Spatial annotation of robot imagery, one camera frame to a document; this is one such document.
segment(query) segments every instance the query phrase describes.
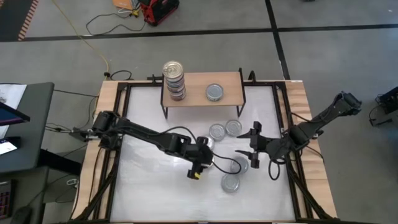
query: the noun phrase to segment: computer monitor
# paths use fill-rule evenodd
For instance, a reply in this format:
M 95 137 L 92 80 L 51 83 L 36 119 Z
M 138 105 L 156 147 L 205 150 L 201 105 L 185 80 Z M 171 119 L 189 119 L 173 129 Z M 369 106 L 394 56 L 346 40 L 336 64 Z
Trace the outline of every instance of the computer monitor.
M 0 102 L 0 126 L 30 121 L 30 117 Z

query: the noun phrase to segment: concrete floor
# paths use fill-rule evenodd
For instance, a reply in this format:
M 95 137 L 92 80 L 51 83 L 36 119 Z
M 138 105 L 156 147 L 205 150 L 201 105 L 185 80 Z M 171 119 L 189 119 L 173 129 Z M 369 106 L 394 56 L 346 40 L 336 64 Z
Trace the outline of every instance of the concrete floor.
M 95 15 L 116 11 L 111 1 L 64 1 L 60 6 L 76 28 Z M 394 0 L 299 0 L 271 1 L 278 27 L 351 26 L 398 24 Z M 120 23 L 102 18 L 90 26 L 103 32 Z M 139 27 L 140 19 L 123 21 Z M 242 29 L 270 27 L 263 0 L 185 0 L 158 27 L 141 32 Z M 126 32 L 122 28 L 115 33 Z M 73 30 L 51 0 L 40 0 L 27 37 L 73 35 Z M 377 94 L 398 85 L 398 29 L 280 33 L 291 79 L 303 80 L 312 113 L 329 105 L 341 90 L 363 101 L 363 111 L 337 119 L 320 137 L 331 192 L 343 220 L 396 223 L 398 220 L 398 131 L 389 125 L 372 128 L 368 113 Z M 130 70 L 136 80 L 160 74 L 169 60 L 179 60 L 189 72 L 234 71 L 283 79 L 271 33 L 217 34 L 176 37 L 97 39 L 90 43 L 110 61 L 111 71 Z M 103 80 L 104 64 L 80 40 L 0 43 L 2 82 L 54 82 L 61 90 L 96 95 Z M 48 122 L 81 126 L 87 119 L 84 96 L 54 93 Z M 43 148 L 64 153 L 82 145 L 67 135 L 46 133 Z M 82 160 L 83 151 L 75 156 Z M 63 192 L 65 183 L 54 185 L 48 201 Z M 73 198 L 73 191 L 62 200 Z M 72 203 L 48 203 L 44 223 L 65 221 Z

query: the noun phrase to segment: keyboard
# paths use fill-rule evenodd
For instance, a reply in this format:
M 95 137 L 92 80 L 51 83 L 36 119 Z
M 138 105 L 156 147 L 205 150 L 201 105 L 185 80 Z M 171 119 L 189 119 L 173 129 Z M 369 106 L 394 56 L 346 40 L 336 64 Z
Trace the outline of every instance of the keyboard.
M 11 199 L 13 181 L 0 182 L 0 220 L 11 217 Z

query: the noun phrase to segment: orange object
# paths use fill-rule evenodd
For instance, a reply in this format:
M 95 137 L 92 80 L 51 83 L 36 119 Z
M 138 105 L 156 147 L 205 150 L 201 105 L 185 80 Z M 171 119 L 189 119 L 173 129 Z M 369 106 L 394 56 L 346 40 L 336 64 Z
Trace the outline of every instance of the orange object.
M 112 2 L 116 7 L 121 7 L 129 10 L 132 10 L 133 7 L 131 4 L 131 0 L 112 0 Z

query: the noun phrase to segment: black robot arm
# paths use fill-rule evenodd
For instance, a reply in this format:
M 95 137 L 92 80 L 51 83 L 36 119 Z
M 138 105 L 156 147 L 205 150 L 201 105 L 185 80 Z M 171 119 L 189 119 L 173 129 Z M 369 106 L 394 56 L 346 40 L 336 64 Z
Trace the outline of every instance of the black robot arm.
M 101 139 L 100 147 L 107 150 L 118 150 L 121 137 L 125 134 L 157 146 L 167 155 L 179 157 L 192 162 L 187 177 L 198 180 L 206 165 L 212 163 L 213 154 L 207 146 L 207 138 L 199 137 L 195 144 L 191 138 L 177 133 L 159 133 L 118 116 L 112 111 L 102 111 L 92 127 L 93 134 Z
M 309 144 L 311 138 L 323 133 L 321 130 L 329 122 L 340 116 L 356 115 L 361 111 L 361 102 L 351 93 L 341 92 L 332 104 L 312 120 L 293 125 L 282 133 L 280 139 L 271 139 L 260 135 L 261 124 L 255 121 L 253 128 L 238 138 L 249 138 L 254 152 L 237 151 L 251 160 L 251 167 L 259 168 L 259 152 L 268 153 L 272 161 L 281 159 L 290 151 L 299 151 Z

